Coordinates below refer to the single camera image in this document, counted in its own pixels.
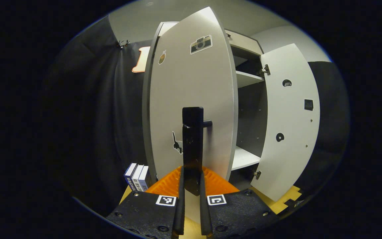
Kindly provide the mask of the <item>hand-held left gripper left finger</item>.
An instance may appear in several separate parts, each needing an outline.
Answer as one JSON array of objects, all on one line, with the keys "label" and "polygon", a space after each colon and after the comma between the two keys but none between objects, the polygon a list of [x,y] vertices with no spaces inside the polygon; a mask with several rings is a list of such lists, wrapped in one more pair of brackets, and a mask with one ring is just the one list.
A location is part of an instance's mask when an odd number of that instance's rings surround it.
[{"label": "hand-held left gripper left finger", "polygon": [[183,172],[177,167],[146,192],[130,192],[107,220],[138,238],[179,238],[185,218]]}]

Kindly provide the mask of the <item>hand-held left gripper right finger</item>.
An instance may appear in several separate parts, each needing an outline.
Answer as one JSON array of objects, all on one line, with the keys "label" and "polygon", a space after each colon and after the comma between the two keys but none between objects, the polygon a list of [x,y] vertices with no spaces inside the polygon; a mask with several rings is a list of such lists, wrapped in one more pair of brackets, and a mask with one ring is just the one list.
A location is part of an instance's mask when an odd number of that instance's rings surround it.
[{"label": "hand-held left gripper right finger", "polygon": [[279,221],[254,190],[240,191],[206,167],[200,193],[201,232],[208,239],[252,239]]}]

